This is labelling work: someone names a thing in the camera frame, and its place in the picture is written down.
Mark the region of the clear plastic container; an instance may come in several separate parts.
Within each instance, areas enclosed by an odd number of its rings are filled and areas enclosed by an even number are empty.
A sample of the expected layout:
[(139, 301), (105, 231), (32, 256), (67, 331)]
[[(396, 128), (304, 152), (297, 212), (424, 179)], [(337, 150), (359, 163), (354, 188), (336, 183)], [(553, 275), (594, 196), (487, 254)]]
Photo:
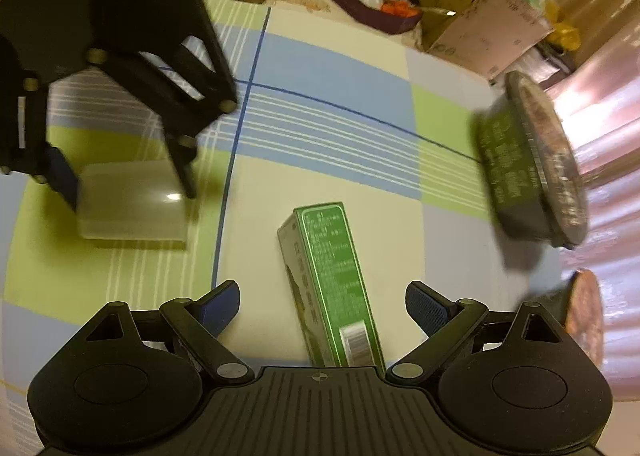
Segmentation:
[(86, 239), (185, 242), (188, 234), (186, 196), (167, 160), (89, 164), (76, 216)]

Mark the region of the green medicine box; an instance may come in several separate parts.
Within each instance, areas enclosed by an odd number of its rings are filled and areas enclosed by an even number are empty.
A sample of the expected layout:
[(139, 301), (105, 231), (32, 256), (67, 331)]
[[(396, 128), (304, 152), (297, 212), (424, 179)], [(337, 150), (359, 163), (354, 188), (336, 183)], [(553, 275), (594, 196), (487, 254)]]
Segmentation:
[(278, 241), (311, 363), (384, 370), (344, 206), (294, 209), (278, 229)]

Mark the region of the right instant noodle bowl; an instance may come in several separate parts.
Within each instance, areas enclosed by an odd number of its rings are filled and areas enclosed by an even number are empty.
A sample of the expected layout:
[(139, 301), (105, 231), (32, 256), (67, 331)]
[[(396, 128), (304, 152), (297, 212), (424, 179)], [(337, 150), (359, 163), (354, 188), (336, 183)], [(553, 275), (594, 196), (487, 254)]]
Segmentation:
[(577, 270), (570, 278), (564, 328), (587, 354), (602, 367), (604, 358), (604, 315), (597, 276), (589, 270)]

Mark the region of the instant noodle bowl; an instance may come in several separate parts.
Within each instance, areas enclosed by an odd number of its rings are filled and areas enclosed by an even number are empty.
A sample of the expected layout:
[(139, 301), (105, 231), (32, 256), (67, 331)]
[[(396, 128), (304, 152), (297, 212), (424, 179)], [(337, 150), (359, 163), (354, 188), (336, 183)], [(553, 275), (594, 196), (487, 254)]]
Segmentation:
[(495, 217), (512, 239), (575, 249), (588, 235), (577, 161), (550, 96), (528, 75), (508, 72), (503, 94), (474, 121)]
[(589, 270), (577, 270), (570, 278), (564, 328), (587, 354), (602, 367), (604, 358), (604, 315), (597, 276)]

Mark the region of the checked tablecloth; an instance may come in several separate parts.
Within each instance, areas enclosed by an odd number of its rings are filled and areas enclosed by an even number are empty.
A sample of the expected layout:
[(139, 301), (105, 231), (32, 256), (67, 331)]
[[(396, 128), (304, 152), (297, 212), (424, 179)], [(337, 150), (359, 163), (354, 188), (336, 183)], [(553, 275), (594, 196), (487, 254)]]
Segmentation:
[(240, 106), (200, 137), (188, 240), (90, 242), (47, 187), (1, 181), (1, 450), (39, 448), (26, 390), (111, 300), (153, 309), (235, 280), (224, 334), (250, 364), (305, 364), (277, 231), (292, 210), (341, 202), (383, 353), (421, 339), (408, 283), (510, 310), (555, 286), (560, 255), (510, 242), (490, 222), (469, 138), (495, 94), (477, 75), (399, 42), (308, 13), (210, 1)]

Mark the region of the left instant noodle bowl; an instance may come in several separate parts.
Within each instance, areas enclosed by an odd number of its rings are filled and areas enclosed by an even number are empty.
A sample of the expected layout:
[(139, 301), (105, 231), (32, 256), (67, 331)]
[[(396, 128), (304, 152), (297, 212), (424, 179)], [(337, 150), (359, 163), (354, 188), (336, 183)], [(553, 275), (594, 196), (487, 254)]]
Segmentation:
[(512, 239), (575, 249), (588, 235), (577, 161), (550, 96), (528, 75), (508, 72), (503, 94), (474, 121), (495, 217)]

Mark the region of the pink lace curtain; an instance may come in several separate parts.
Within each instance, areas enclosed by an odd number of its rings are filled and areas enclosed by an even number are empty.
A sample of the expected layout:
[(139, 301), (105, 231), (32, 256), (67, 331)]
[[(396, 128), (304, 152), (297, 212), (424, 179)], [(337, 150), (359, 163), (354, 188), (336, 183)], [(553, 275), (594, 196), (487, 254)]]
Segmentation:
[(560, 0), (579, 30), (573, 75), (551, 90), (587, 184), (589, 234), (560, 254), (603, 300), (602, 369), (616, 400), (639, 397), (639, 0)]

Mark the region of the pink cardboard box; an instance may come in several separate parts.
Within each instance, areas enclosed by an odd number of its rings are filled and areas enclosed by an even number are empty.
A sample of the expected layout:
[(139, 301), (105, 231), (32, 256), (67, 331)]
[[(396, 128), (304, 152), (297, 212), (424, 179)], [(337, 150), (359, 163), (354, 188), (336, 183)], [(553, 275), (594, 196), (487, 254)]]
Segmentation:
[(449, 63), (495, 79), (552, 26), (526, 0), (474, 0), (461, 14), (422, 36), (422, 46)]

